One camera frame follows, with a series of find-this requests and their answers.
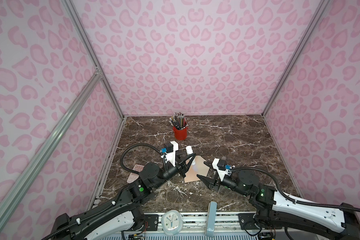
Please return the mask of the pink envelope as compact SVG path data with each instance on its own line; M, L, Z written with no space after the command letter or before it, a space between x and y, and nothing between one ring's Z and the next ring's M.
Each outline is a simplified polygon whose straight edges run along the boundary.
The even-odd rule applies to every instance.
M195 157L193 164L191 165L190 169L186 173L186 177L184 178L185 183L200 181L197 175L201 175L204 177L207 176L210 168L204 164L205 161L206 160L201 156Z

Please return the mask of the white glue stick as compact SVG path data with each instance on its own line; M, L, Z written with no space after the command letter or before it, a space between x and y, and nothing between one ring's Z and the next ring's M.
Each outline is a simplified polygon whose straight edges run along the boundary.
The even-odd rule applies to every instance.
M194 153L192 147L187 146L186 147L186 152L187 152L187 156L189 157L187 166L190 167L190 166L195 165L196 164L196 162L195 162L196 154Z

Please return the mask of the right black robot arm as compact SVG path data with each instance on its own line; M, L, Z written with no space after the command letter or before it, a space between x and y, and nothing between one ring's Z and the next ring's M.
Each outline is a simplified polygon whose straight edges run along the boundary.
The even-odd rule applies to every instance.
M329 240L360 240L360 208L320 204L283 192L280 182L271 173L253 167L234 168L224 160L206 163L215 172L213 178L199 175L212 191L226 188L247 197L256 208L248 223L263 229L289 228L313 233Z

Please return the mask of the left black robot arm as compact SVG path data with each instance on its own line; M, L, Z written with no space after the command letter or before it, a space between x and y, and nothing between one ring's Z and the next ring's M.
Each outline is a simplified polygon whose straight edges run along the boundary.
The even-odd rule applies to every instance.
M154 191L176 175L186 176L196 154L190 154L167 168L148 163L134 182L121 188L116 197L84 213L56 218L46 240L97 240L116 232L144 231L146 217L141 205L155 197Z

